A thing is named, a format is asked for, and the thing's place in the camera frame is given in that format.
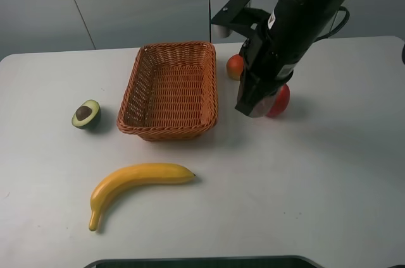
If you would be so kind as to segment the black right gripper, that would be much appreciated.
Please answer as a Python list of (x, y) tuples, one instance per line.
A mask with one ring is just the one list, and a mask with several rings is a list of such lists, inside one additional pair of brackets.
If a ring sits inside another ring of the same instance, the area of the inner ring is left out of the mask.
[(259, 101), (291, 79), (296, 64), (286, 63), (275, 51), (274, 41), (265, 21), (258, 24), (240, 53), (244, 59), (244, 70), (240, 76), (235, 108), (250, 117)]

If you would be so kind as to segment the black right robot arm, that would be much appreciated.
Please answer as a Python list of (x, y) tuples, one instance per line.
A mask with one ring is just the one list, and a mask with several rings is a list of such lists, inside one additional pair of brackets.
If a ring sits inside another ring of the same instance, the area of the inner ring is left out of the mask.
[(230, 28), (256, 29), (247, 35), (244, 70), (236, 110), (251, 118), (264, 116), (283, 84), (345, 0), (278, 0), (273, 11), (248, 8), (250, 0), (231, 0)]

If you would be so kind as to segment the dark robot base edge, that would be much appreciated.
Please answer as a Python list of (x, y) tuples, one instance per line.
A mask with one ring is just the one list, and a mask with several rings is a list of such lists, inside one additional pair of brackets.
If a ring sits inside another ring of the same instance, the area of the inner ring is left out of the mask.
[(170, 259), (103, 259), (85, 267), (321, 267), (297, 255)]

